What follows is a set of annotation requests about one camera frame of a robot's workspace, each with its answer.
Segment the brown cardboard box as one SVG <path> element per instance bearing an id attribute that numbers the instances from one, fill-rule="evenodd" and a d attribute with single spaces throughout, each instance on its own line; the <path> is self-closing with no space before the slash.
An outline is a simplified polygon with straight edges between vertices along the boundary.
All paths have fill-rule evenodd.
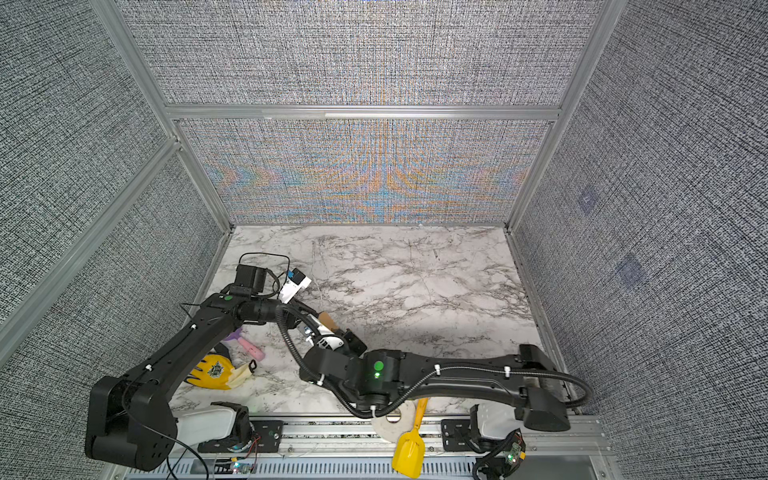
<path id="1" fill-rule="evenodd" d="M 340 327 L 327 312 L 321 312 L 318 315 L 318 321 L 329 331 L 338 332 L 340 330 Z"/>

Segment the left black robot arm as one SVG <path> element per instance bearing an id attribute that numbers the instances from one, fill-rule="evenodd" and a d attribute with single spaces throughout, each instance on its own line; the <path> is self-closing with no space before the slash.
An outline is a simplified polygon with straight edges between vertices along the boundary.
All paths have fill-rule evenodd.
<path id="1" fill-rule="evenodd" d="M 148 359 L 120 377 L 105 376 L 91 389 L 84 441 L 94 460 L 151 471 L 168 458 L 177 440 L 170 399 L 193 368 L 221 340 L 243 324 L 265 325 L 282 313 L 293 328 L 317 311 L 292 299 L 284 304 L 255 293 L 253 266 L 238 269 L 235 281 L 199 304 L 190 322 Z"/>

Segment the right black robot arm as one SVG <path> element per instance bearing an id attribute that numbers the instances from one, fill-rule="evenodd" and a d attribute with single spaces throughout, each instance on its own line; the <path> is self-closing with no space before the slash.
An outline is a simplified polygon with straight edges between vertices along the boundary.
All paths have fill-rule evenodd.
<path id="1" fill-rule="evenodd" d="M 350 414 L 366 420 L 385 417 L 410 400 L 446 397 L 507 405 L 529 430 L 563 432 L 571 428 L 568 411 L 594 395 L 586 381 L 560 371 L 532 344 L 480 359 L 321 346 L 293 355 L 303 381 L 330 391 Z"/>

